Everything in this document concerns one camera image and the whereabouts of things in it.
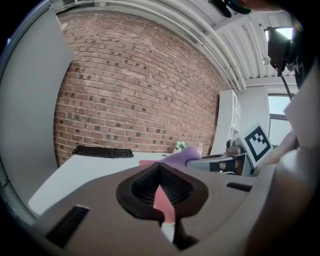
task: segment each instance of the pink object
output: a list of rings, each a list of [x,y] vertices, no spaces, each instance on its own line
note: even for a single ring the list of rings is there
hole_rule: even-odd
[[[170,203],[161,186],[158,186],[155,192],[153,208],[163,212],[165,223],[176,222],[175,208]]]
[[[139,165],[143,166],[143,165],[147,165],[147,164],[153,164],[158,162],[157,160],[140,160],[139,161]]]

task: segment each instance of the ceiling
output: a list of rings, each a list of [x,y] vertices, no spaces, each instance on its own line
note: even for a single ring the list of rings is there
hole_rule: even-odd
[[[274,89],[283,86],[281,78],[277,77],[271,65],[263,65],[263,59],[268,56],[264,30],[267,27],[292,26],[290,15],[284,11],[253,11],[242,15],[230,10],[232,17],[225,18],[208,0],[87,1],[89,2],[96,2],[95,9],[132,13],[175,31],[206,55],[231,89],[242,91],[250,86]],[[291,86],[290,89],[294,89],[294,73],[286,69],[283,75]]]

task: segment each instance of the purple object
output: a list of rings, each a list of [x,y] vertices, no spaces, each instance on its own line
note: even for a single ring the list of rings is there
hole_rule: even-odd
[[[166,158],[160,160],[160,163],[171,163],[179,166],[186,166],[186,162],[194,159],[202,159],[198,154],[195,146],[187,146],[184,150],[169,155]]]

